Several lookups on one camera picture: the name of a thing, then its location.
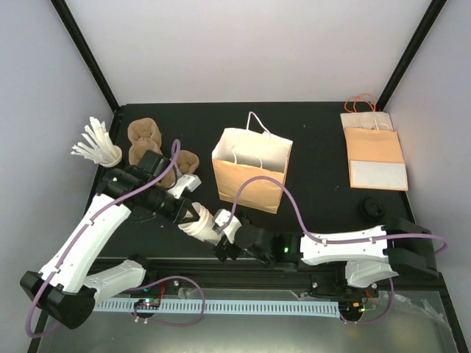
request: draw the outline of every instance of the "black table surface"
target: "black table surface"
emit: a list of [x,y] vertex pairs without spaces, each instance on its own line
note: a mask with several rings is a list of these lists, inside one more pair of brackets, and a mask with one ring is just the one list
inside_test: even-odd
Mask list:
[[[350,187],[347,147],[340,121],[343,102],[128,104],[121,109],[114,143],[121,147],[127,163],[131,147],[127,127],[140,118],[154,119],[162,132],[164,155],[169,157],[175,138],[180,139],[182,149],[198,155],[200,164],[196,174],[202,184],[186,196],[214,214],[220,208],[230,209],[231,204],[219,200],[211,152],[224,128],[245,128],[249,111],[257,113],[272,133],[293,141],[286,187],[297,200],[304,222],[312,232],[349,232],[373,227],[376,223],[360,212],[359,205],[367,197],[384,204],[385,217],[411,218],[404,192]],[[262,132],[255,121],[251,126]],[[300,231],[286,196],[282,197],[276,215],[242,206],[239,209],[257,227]],[[214,258],[210,247],[160,216],[142,223],[127,219],[107,242],[100,257],[131,254],[167,259]]]

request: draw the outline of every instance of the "bag handle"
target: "bag handle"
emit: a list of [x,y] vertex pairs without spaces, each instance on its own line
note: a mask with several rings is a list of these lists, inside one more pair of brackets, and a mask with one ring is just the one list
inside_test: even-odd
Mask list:
[[246,126],[245,130],[248,130],[248,129],[249,129],[250,117],[251,117],[252,115],[255,117],[255,119],[257,119],[257,121],[258,121],[258,123],[260,124],[260,126],[262,126],[262,129],[265,130],[266,133],[268,133],[268,136],[271,137],[271,136],[272,136],[272,133],[262,124],[260,118],[257,117],[257,114],[255,114],[254,112],[249,112],[249,117],[247,118],[247,126]]
[[[235,147],[240,147],[239,145],[234,145],[231,147],[231,152],[233,153],[233,156],[234,156],[234,164],[237,164],[237,156],[236,156],[236,153],[234,152],[234,148]],[[260,158],[258,158],[257,156],[251,156],[251,157],[254,157],[256,159],[258,159],[260,161],[260,169],[263,169],[263,162]]]

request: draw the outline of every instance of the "black enclosure frame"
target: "black enclosure frame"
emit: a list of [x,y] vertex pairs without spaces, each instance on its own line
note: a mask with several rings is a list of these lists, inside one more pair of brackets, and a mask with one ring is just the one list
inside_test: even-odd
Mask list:
[[[429,30],[433,26],[433,23],[435,22],[436,18],[440,14],[446,2],[447,0],[432,0],[431,1],[415,33],[413,34],[409,44],[407,45],[406,50],[404,51],[402,57],[400,58],[399,63],[394,69],[391,77],[389,78],[389,81],[386,83],[386,86],[382,94],[380,95],[380,98],[378,99],[377,109],[379,111],[383,111],[384,108],[386,107],[388,101],[390,100],[390,98],[392,97],[392,94],[394,93],[394,90],[399,85],[400,80],[402,79],[408,66],[412,62],[415,54],[418,52],[423,40],[427,36]],[[93,78],[95,79],[97,85],[99,86],[101,92],[103,93],[103,96],[105,97],[107,103],[110,105],[110,108],[113,111],[113,114],[114,114],[113,122],[110,127],[110,137],[113,139],[116,136],[116,133],[118,131],[118,128],[119,128],[119,125],[123,116],[121,113],[121,105],[117,102],[115,96],[113,95],[113,92],[110,86],[108,85],[107,80],[105,79],[105,76],[103,75],[102,70],[100,69],[98,65],[98,62],[95,60],[93,53],[90,50],[90,47],[88,46],[84,36],[82,35],[80,31],[80,28],[77,25],[77,22],[75,21],[70,9],[68,8],[68,5],[66,4],[66,1],[65,0],[51,0],[51,3],[54,5],[54,8],[56,9],[57,14],[60,16],[62,22],[64,23],[65,28],[67,29],[69,35],[74,41],[77,49],[79,50],[80,54],[83,57],[83,60],[88,66]],[[93,186],[91,189],[92,193],[88,200],[87,208],[91,202],[93,191],[96,189],[96,186],[98,185],[99,180],[101,180],[103,173],[104,173],[103,167],[99,166],[98,171],[96,173],[95,180],[93,181]],[[410,207],[408,209],[408,213],[410,215],[409,217],[410,220],[413,221],[414,218],[412,216]],[[185,264],[185,261],[179,261],[178,263],[168,261],[168,260],[152,260],[152,261],[155,263],[155,265],[158,265],[159,268],[163,269],[163,273],[166,276],[179,274],[180,271],[182,271],[183,269],[185,269],[185,271],[188,272],[188,270],[192,266],[194,266],[194,264],[190,264],[190,263]],[[93,264],[91,271],[92,272],[103,271],[107,268],[118,265],[118,263],[120,262],[121,260],[98,259]],[[219,280],[220,277],[212,276],[212,273],[215,270],[216,269],[214,268],[211,262],[200,263],[198,267],[199,273],[200,274],[203,273],[205,275],[205,280],[208,282],[209,286],[213,288],[221,288],[223,286],[223,283]],[[228,270],[225,270],[225,271],[229,271],[231,278],[235,280],[236,288],[253,288],[253,289],[262,289],[262,288],[263,289],[284,289],[286,288],[286,289],[303,290],[305,289],[305,284],[306,284],[305,277],[304,277],[304,280],[298,281],[297,278],[300,277],[298,276],[298,277],[292,277],[289,281],[284,281],[284,282],[279,281],[276,283],[276,285],[273,285],[273,284],[261,285],[260,283],[251,281],[250,278],[248,278],[247,276],[238,277],[237,273],[240,272],[240,269],[234,268],[234,270],[231,270],[229,268]],[[310,271],[306,271],[304,274],[304,276],[310,276],[310,275],[311,275]],[[445,281],[441,275],[438,282],[430,282],[430,281],[427,282],[423,280],[412,282],[412,281],[406,281],[399,277],[399,278],[394,279],[394,286],[396,287],[397,290],[438,291],[442,299],[442,304],[445,308],[447,319],[452,328],[453,337],[455,338],[455,342],[458,347],[458,350],[460,352],[468,352],[468,348],[464,340],[461,327],[459,326],[459,322],[458,322],[458,319],[456,318],[455,310],[453,309],[453,304],[451,302],[450,295],[448,293]],[[378,283],[378,288],[381,290],[388,290],[389,284],[387,281],[382,281]],[[47,318],[48,318],[48,315],[45,314],[44,312],[40,314],[38,325],[36,326],[36,330],[35,330],[36,332],[42,332],[44,330],[44,327],[46,326]],[[40,338],[32,339],[28,352],[37,352],[39,345],[40,345]]]

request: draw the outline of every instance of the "paper bag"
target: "paper bag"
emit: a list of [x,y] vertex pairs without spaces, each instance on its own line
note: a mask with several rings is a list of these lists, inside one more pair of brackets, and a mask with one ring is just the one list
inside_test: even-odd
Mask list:
[[352,188],[408,190],[397,132],[355,127],[344,132]]
[[[251,115],[265,130],[263,134],[249,130]],[[268,176],[284,185],[292,144],[270,133],[253,112],[249,113],[246,129],[225,129],[212,153],[219,198],[234,202],[242,184],[256,176]],[[276,184],[258,180],[245,187],[238,204],[276,213],[282,195]]]

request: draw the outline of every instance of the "white cylinder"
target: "white cylinder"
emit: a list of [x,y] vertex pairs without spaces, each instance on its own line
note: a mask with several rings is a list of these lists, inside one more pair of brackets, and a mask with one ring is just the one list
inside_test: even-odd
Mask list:
[[178,227],[186,234],[200,241],[209,241],[210,243],[217,244],[221,240],[221,235],[213,231],[213,215],[198,202],[194,202],[192,205],[199,214],[199,221],[179,224]]

